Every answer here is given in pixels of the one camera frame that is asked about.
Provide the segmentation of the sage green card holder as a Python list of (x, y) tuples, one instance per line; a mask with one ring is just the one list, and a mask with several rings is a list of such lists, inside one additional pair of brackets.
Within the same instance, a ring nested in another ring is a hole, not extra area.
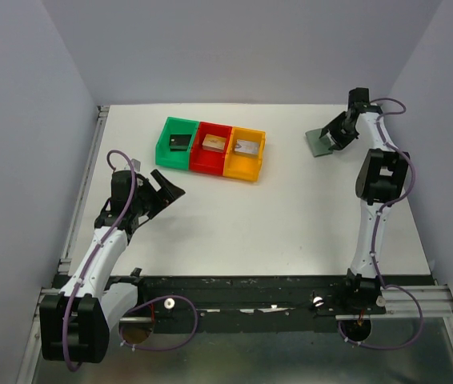
[(305, 138), (314, 158), (333, 153), (331, 140), (326, 135), (322, 135), (322, 129), (308, 130)]

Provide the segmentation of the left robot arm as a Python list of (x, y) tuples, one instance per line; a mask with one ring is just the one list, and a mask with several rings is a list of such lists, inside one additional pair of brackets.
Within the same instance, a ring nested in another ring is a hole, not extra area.
[(78, 269), (39, 307), (44, 359), (77, 365), (104, 359), (111, 331), (138, 302), (134, 279), (111, 282), (111, 272), (135, 231), (184, 194), (158, 170), (150, 178), (130, 170), (111, 175), (110, 197)]

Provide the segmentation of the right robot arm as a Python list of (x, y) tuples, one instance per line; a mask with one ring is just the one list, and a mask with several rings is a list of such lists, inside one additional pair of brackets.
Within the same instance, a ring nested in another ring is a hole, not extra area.
[(370, 101), (367, 88), (349, 91), (347, 110), (319, 131), (326, 153), (347, 148), (366, 131), (370, 146), (355, 181), (361, 218), (355, 256), (344, 278), (339, 304), (345, 311), (376, 304), (383, 287), (379, 253), (391, 207), (402, 198), (410, 157), (397, 149), (383, 126), (383, 111)]

